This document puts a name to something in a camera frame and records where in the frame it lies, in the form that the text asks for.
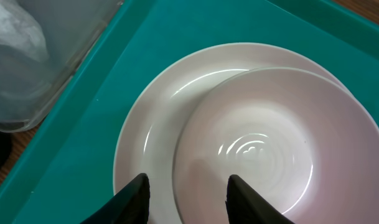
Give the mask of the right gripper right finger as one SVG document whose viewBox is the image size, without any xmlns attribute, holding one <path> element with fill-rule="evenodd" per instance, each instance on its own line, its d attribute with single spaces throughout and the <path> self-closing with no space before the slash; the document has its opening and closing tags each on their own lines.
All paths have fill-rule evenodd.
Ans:
<svg viewBox="0 0 379 224">
<path fill-rule="evenodd" d="M 236 174 L 229 176 L 225 205 L 229 224 L 294 224 Z"/>
</svg>

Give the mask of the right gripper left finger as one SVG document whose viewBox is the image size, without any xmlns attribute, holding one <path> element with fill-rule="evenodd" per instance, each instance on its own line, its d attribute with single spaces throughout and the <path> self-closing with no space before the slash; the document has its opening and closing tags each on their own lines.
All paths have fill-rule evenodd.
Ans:
<svg viewBox="0 0 379 224">
<path fill-rule="evenodd" d="M 146 224 L 149 202 L 149 179 L 141 173 L 82 224 Z"/>
</svg>

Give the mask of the large pink plate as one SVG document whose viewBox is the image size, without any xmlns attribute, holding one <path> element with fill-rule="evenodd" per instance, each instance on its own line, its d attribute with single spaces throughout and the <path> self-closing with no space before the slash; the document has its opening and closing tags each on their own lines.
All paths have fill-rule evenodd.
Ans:
<svg viewBox="0 0 379 224">
<path fill-rule="evenodd" d="M 224 80 L 263 67 L 292 67 L 344 84 L 311 59 L 281 47 L 239 42 L 194 52 L 167 67 L 140 94 L 121 128 L 113 167 L 118 193 L 140 173 L 149 177 L 150 223 L 180 223 L 172 191 L 175 144 L 200 99 Z"/>
</svg>

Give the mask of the small pink bowl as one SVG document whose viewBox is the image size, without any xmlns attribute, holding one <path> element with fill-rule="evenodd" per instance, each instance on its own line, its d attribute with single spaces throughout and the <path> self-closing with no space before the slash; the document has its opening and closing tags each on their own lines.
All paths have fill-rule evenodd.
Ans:
<svg viewBox="0 0 379 224">
<path fill-rule="evenodd" d="M 227 223 L 233 174 L 294 223 L 379 223 L 379 128 L 315 73 L 251 70 L 201 100 L 175 149 L 182 222 Z"/>
</svg>

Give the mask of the white napkin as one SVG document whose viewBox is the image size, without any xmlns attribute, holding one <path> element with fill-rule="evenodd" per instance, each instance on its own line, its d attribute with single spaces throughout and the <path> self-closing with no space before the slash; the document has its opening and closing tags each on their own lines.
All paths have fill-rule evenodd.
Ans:
<svg viewBox="0 0 379 224">
<path fill-rule="evenodd" d="M 17 1 L 0 0 L 0 45 L 12 47 L 38 62 L 49 59 L 40 24 Z"/>
</svg>

